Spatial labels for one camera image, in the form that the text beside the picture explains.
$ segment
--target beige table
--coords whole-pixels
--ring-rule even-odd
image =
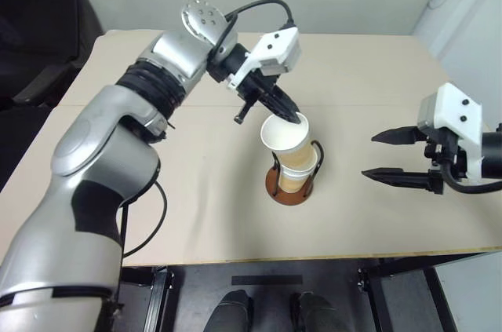
[[[52,150],[82,106],[113,83],[156,31],[113,32],[50,115],[0,194],[0,257],[49,183]],[[257,35],[241,35],[250,48]],[[447,80],[411,37],[302,35],[303,56],[280,85],[310,119],[326,161],[312,196],[299,206],[275,203],[264,189],[270,153],[259,128],[268,115],[254,107],[242,126],[242,102],[204,79],[176,110],[176,130],[155,145],[169,200],[166,222],[127,265],[192,264],[260,259],[375,257],[502,248],[499,194],[444,196],[393,188],[361,170],[428,167],[423,145],[372,143],[373,134],[414,124],[422,97]],[[126,249],[157,223],[161,198],[152,188],[130,208]]]

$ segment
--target table frame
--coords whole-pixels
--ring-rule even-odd
[[[169,329],[168,324],[174,323],[177,295],[179,294],[179,289],[174,289],[174,278],[175,274],[166,266],[122,268],[121,283],[132,283],[151,288],[143,332],[173,329],[172,325]]]
[[[358,270],[358,286],[360,291],[368,295],[376,332],[394,332],[387,302],[385,301],[384,289],[382,288],[382,278],[419,270],[423,271],[425,275],[442,329],[445,332],[457,332],[455,320],[449,309],[448,301],[434,266],[480,254],[482,253],[380,259],[378,265],[360,268]]]

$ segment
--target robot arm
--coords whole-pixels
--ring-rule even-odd
[[[362,173],[395,187],[423,188],[443,193],[443,181],[462,193],[502,190],[502,181],[480,184],[482,179],[502,178],[502,124],[496,132],[482,132],[482,106],[451,83],[425,98],[416,126],[377,134],[373,141],[385,144],[415,144],[426,141],[424,155],[432,162],[427,173],[377,168]],[[467,178],[472,185],[458,180]]]
[[[170,116],[206,71],[245,101],[236,122],[258,100],[299,122],[276,86],[300,54],[292,21],[248,52],[232,28],[237,13],[191,1],[182,17],[187,31],[156,38],[56,146],[49,188],[0,267],[1,331],[110,329],[123,250],[117,210],[155,182],[160,161],[149,144],[166,137]]]

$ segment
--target person's feet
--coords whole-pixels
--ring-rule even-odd
[[[253,299],[244,290],[227,293],[214,309],[204,332],[249,332]]]
[[[292,294],[289,310],[294,332],[348,332],[333,306],[312,292]]]

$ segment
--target white paper cup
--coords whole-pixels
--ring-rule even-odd
[[[291,170],[305,170],[310,166],[315,150],[310,143],[307,118],[299,112],[296,114],[300,124],[270,115],[261,126],[260,136],[264,145],[278,156],[281,164]]]
[[[298,192],[307,181],[308,177],[314,172],[317,165],[318,155],[314,151],[311,162],[303,170],[290,169],[281,164],[281,174],[279,176],[279,187],[287,193]]]

